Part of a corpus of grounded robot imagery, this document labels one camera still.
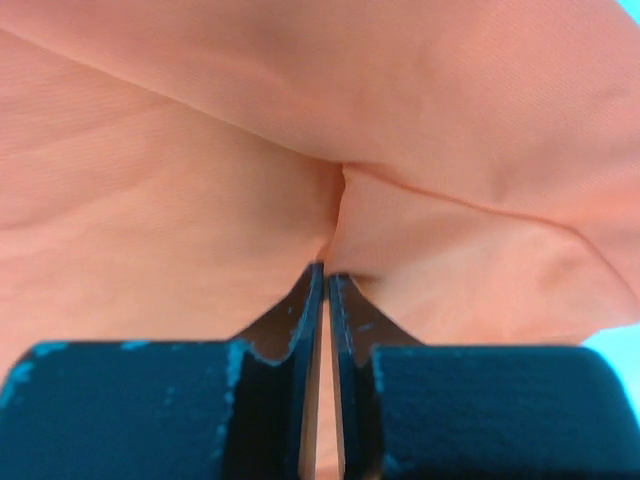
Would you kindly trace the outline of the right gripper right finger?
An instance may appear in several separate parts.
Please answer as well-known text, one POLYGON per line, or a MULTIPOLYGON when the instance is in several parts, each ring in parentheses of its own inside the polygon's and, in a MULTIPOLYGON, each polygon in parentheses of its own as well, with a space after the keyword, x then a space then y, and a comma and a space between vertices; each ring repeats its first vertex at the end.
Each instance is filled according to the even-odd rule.
POLYGON ((343 479, 379 474, 383 435, 371 351, 421 341, 380 311, 345 273, 327 278, 335 411, 343 479))

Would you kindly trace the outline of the orange t shirt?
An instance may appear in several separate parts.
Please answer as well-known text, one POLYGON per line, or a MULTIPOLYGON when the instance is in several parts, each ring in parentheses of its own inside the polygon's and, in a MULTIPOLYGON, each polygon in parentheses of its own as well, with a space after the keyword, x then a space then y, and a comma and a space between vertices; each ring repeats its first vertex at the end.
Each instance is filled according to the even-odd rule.
POLYGON ((639 27, 616 1, 5 1, 1 475, 223 479, 236 335, 324 271, 371 351, 368 479, 635 479, 586 348, 639 319, 639 27))

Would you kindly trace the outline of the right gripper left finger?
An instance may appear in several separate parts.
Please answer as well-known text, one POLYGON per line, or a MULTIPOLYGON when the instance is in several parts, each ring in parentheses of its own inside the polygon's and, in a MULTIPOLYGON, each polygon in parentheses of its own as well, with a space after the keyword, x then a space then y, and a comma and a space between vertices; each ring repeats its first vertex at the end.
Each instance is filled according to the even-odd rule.
POLYGON ((312 263, 284 298, 236 335, 248 348, 223 479, 315 477, 323 300, 323 265, 312 263))

